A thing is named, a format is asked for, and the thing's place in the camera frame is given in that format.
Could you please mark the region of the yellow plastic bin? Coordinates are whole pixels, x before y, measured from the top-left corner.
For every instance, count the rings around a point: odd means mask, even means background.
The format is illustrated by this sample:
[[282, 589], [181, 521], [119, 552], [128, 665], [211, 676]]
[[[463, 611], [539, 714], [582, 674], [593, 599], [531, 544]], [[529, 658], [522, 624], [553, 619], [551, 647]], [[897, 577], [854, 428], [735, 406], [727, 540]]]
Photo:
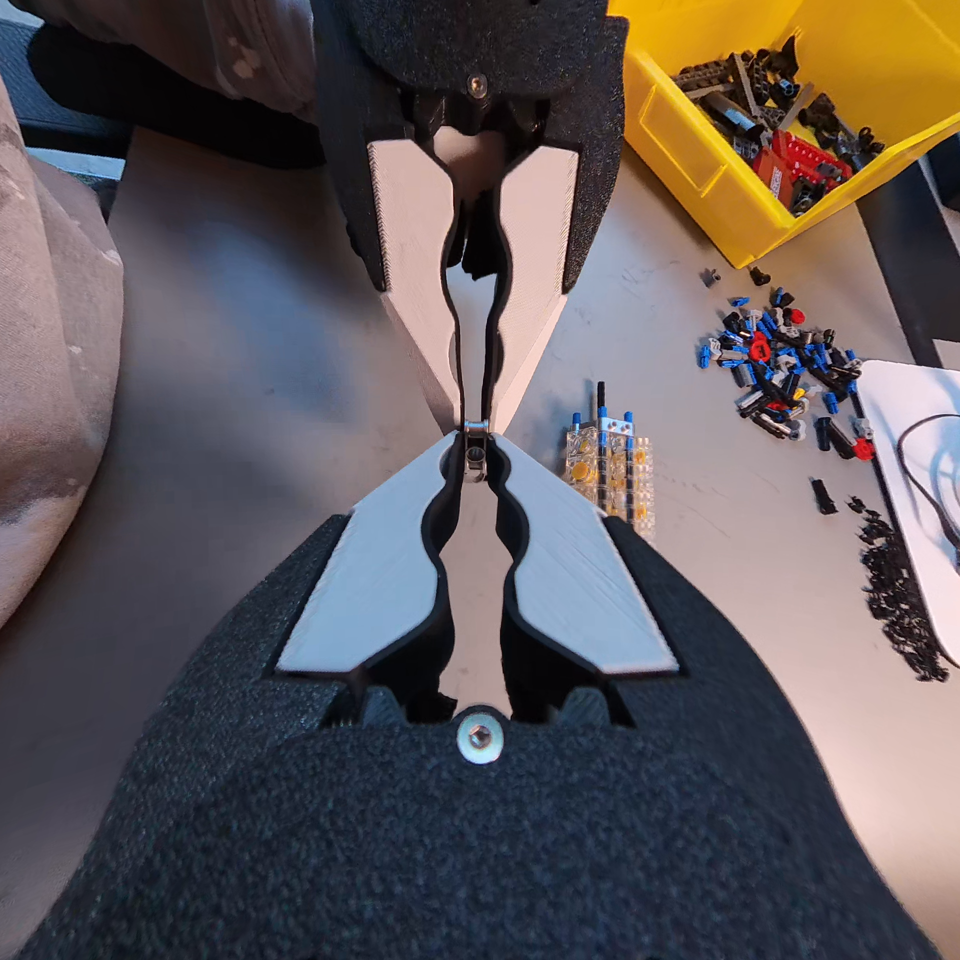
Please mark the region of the yellow plastic bin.
[[[626, 1], [625, 139], [734, 268], [843, 210], [959, 128], [959, 3], [952, 1]], [[795, 37], [798, 78], [825, 92], [886, 148], [796, 218], [672, 80], [733, 51]]]

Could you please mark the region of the white book stand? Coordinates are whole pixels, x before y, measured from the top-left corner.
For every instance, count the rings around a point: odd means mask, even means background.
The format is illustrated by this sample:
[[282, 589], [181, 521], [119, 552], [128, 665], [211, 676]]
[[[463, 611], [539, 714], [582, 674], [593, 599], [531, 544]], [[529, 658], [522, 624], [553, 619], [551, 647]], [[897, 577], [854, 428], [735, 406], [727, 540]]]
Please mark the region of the white book stand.
[[935, 639], [959, 660], [959, 373], [867, 361], [859, 403]]

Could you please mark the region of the pile of mixed brick parts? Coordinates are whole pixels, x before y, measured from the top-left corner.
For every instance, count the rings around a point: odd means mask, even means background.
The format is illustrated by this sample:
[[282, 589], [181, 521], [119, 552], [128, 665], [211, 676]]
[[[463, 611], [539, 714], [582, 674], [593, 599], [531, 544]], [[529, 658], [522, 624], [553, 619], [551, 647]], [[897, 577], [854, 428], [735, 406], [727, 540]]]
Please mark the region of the pile of mixed brick parts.
[[842, 349], [833, 328], [814, 325], [783, 286], [761, 306], [747, 296], [729, 300], [718, 330], [697, 344], [700, 369], [727, 371], [739, 390], [738, 417], [777, 440], [817, 446], [845, 461], [875, 459], [874, 430], [860, 414], [864, 360]]

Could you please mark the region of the person's left forearm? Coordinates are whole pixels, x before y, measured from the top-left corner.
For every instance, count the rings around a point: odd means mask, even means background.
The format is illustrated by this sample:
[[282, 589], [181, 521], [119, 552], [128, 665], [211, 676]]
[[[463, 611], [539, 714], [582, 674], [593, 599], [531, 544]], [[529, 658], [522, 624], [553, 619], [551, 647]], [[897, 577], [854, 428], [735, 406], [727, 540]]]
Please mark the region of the person's left forearm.
[[191, 82], [312, 122], [308, 1], [14, 1], [98, 42], [134, 46]]

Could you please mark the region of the black chair part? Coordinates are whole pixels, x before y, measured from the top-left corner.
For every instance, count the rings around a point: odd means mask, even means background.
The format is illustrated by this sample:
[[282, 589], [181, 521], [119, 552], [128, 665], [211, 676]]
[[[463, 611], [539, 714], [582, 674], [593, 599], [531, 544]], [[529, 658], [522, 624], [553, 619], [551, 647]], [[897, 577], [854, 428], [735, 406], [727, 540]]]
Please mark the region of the black chair part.
[[306, 170], [325, 164], [314, 124], [198, 85], [136, 46], [44, 25], [30, 41], [27, 58], [42, 90], [69, 110], [143, 127], [271, 169]]

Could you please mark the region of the pile of black red parts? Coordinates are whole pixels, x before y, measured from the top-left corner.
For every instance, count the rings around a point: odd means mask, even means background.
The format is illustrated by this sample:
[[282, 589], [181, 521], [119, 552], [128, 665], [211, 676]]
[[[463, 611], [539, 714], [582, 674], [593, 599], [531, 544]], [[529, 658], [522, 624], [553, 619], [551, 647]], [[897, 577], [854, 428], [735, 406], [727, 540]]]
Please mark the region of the pile of black red parts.
[[798, 82], [797, 40], [794, 34], [779, 49], [731, 52], [685, 66], [672, 77], [795, 217], [885, 150], [870, 126], [851, 128], [826, 92]]

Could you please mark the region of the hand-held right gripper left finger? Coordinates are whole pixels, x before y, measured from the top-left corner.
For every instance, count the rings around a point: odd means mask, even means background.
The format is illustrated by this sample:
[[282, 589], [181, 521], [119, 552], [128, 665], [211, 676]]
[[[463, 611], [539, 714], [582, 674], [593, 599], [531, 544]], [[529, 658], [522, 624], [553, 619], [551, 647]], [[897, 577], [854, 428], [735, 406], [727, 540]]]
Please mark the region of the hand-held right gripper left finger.
[[438, 693], [454, 645], [440, 553], [459, 520], [465, 435], [449, 433], [361, 499], [278, 657], [278, 674], [397, 699]]

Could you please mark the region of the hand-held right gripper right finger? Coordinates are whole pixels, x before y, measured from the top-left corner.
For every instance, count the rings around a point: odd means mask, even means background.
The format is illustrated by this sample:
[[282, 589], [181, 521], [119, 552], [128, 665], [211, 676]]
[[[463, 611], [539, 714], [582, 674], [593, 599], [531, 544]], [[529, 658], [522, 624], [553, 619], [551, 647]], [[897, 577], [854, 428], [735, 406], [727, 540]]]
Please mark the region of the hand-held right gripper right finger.
[[509, 439], [490, 434], [487, 485], [510, 555], [500, 648], [511, 699], [679, 673], [606, 516]]

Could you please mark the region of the heap of black pins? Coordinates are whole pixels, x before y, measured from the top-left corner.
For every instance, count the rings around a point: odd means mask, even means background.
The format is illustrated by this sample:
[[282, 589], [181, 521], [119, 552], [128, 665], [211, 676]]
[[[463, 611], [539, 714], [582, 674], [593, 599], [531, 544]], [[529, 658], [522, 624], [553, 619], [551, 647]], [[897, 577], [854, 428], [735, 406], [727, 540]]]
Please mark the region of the heap of black pins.
[[865, 548], [860, 560], [868, 575], [864, 592], [870, 615], [917, 680], [947, 681], [946, 655], [934, 636], [900, 533], [860, 498], [850, 497], [847, 506], [861, 520], [858, 537]]

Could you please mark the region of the grey desk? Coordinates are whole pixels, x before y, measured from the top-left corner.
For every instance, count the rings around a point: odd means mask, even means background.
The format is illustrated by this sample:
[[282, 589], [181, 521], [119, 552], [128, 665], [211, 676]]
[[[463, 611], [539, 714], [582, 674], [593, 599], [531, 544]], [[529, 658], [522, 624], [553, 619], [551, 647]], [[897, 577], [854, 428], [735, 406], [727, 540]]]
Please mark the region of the grey desk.
[[[110, 442], [2, 629], [2, 958], [76, 870], [146, 719], [217, 622], [330, 515], [440, 438], [346, 238], [325, 171], [277, 172], [148, 131], [110, 218], [126, 313]], [[708, 289], [699, 274], [722, 279]], [[777, 441], [695, 346], [729, 271], [626, 150], [613, 199], [507, 437], [563, 466], [606, 381], [652, 442], [655, 547], [750, 642], [894, 893], [958, 958], [958, 675], [919, 681], [867, 610], [867, 462]], [[838, 508], [821, 515], [810, 478]]]

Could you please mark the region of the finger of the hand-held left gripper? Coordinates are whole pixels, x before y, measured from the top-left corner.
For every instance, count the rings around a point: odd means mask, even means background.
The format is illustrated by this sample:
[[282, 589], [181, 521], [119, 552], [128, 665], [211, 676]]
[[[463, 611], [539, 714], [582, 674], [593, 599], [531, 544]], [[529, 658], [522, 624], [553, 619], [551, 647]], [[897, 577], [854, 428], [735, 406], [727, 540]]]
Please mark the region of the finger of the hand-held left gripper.
[[374, 140], [367, 156], [386, 284], [381, 302], [439, 430], [453, 431], [463, 421], [460, 373], [450, 362], [458, 318], [446, 279], [457, 219], [454, 183], [410, 139]]
[[567, 302], [564, 270], [579, 156], [540, 146], [498, 189], [496, 224], [506, 255], [487, 319], [483, 417], [503, 434], [516, 414]]

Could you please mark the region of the transparent brick engine model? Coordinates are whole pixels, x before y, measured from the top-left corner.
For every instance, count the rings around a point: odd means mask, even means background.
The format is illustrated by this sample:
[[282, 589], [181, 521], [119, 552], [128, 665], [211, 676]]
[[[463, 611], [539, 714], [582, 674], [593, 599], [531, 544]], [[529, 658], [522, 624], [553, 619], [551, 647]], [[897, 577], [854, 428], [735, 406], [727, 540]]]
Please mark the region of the transparent brick engine model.
[[596, 383], [595, 416], [572, 414], [565, 432], [562, 480], [608, 517], [626, 522], [648, 543], [655, 537], [651, 442], [634, 415], [611, 416], [606, 384]]

